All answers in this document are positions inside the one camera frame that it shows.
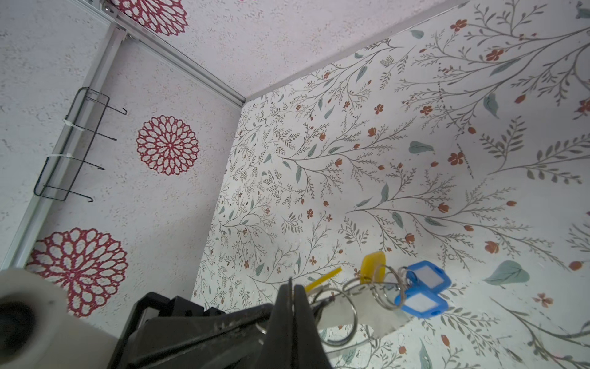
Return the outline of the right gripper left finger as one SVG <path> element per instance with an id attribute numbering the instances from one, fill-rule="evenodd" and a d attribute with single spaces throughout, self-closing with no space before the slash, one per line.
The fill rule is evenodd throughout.
<path id="1" fill-rule="evenodd" d="M 289 279 L 281 285 L 267 325 L 256 368 L 292 368 L 293 285 Z"/>

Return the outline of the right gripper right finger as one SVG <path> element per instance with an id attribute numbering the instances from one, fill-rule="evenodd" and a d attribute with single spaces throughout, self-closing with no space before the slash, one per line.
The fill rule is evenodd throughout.
<path id="1" fill-rule="evenodd" d="M 299 369 L 332 369 L 324 352 L 315 318 L 305 289 L 296 285 L 293 290 L 293 366 Z"/>

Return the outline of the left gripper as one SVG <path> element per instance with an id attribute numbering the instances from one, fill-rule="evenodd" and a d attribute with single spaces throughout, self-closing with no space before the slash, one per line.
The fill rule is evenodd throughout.
<path id="1" fill-rule="evenodd" d="M 225 314 L 149 292 L 133 307 L 110 368 L 227 368 L 256 358 L 273 304 Z"/>

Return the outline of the yellow key tag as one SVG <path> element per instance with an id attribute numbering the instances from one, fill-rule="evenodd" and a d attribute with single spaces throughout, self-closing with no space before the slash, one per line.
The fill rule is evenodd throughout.
<path id="1" fill-rule="evenodd" d="M 387 258 L 384 252 L 373 252 L 367 255 L 361 264 L 359 280 L 361 284 L 370 282 L 381 283 L 387 273 Z"/>
<path id="2" fill-rule="evenodd" d="M 304 289 L 307 293 L 310 293 L 313 289 L 318 288 L 322 284 L 329 281 L 331 278 L 334 278 L 335 276 L 339 275 L 339 273 L 341 273 L 341 272 L 342 272 L 341 267 L 335 268 L 332 271 L 328 272 L 327 274 L 320 276 L 317 280 L 312 281 Z"/>

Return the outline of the blue key tag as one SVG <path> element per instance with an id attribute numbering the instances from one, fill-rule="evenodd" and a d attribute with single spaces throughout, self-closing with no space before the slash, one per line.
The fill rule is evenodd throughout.
<path id="1" fill-rule="evenodd" d="M 394 300 L 396 306 L 402 311 L 416 318 L 428 319 L 442 315 L 449 309 L 445 299 L 431 292 L 427 288 L 410 288 L 405 291 L 405 299 L 402 301 L 402 294 Z"/>
<path id="2" fill-rule="evenodd" d="M 430 261 L 421 261 L 407 266 L 407 278 L 412 284 L 423 286 L 434 294 L 439 294 L 452 285 L 445 271 Z"/>

